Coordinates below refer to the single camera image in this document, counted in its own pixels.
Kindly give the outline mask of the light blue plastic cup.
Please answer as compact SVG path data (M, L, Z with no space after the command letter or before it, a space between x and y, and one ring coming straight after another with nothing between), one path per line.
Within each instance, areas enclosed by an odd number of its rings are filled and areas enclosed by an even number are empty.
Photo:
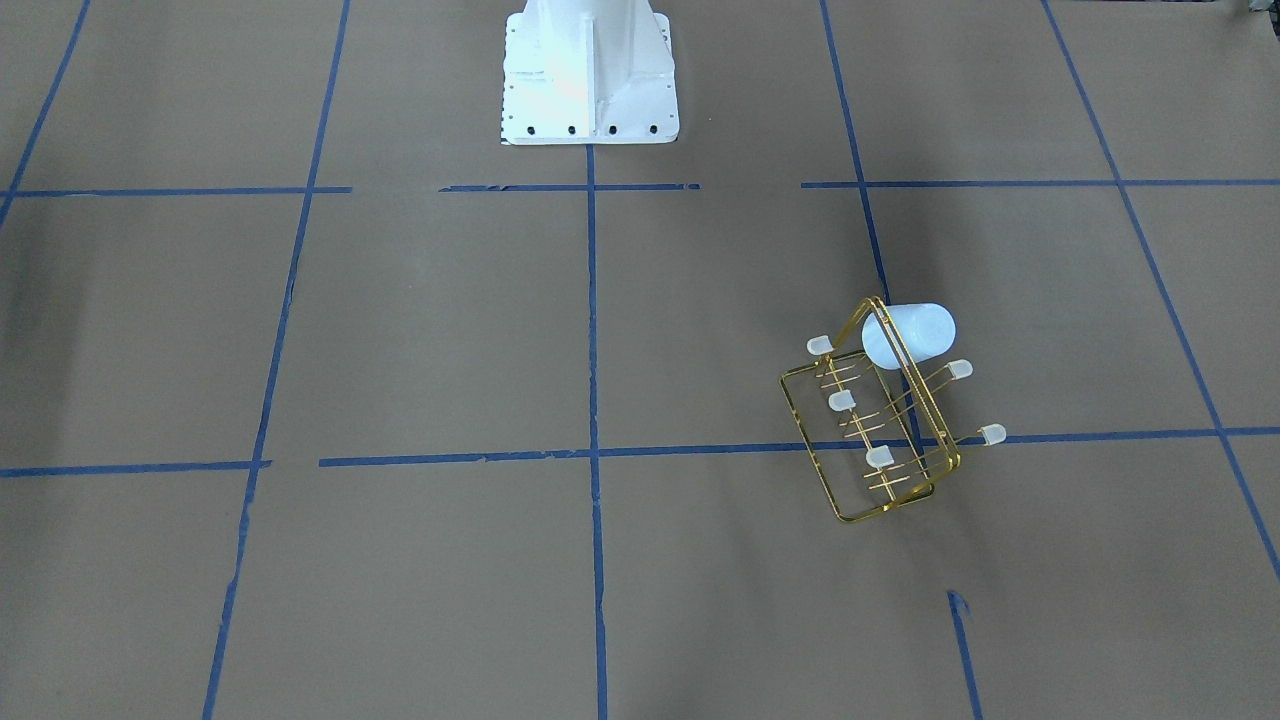
M899 370L900 359L913 361L938 357L950 351L957 334L951 311L938 304L901 304L886 307L896 334L872 313L861 327L861 347L882 370Z

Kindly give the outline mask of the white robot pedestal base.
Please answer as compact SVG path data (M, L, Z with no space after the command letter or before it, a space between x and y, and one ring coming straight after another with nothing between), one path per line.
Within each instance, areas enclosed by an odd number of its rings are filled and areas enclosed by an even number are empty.
M527 1L503 37L502 143L678 138L672 28L649 1Z

